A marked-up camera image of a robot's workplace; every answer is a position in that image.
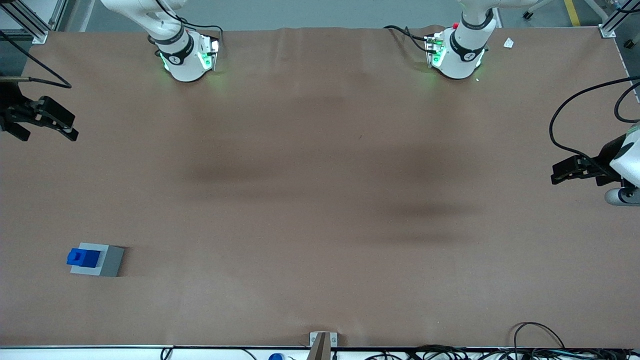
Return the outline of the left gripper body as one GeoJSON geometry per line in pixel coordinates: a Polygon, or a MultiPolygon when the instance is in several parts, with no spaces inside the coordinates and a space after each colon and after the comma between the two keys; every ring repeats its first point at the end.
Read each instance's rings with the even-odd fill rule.
{"type": "Polygon", "coordinates": [[[640,186],[640,126],[632,125],[626,133],[606,143],[593,158],[595,164],[587,174],[598,186],[620,182],[623,187],[640,186]]]}

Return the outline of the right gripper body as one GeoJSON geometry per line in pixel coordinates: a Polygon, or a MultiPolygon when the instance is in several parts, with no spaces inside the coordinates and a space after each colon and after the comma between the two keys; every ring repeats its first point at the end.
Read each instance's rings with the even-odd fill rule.
{"type": "Polygon", "coordinates": [[[26,142],[31,132],[25,129],[21,123],[28,123],[38,127],[44,127],[44,123],[37,119],[41,113],[37,108],[42,102],[41,96],[32,100],[22,94],[19,85],[13,82],[0,84],[0,127],[2,132],[7,132],[19,141],[26,142]]]}

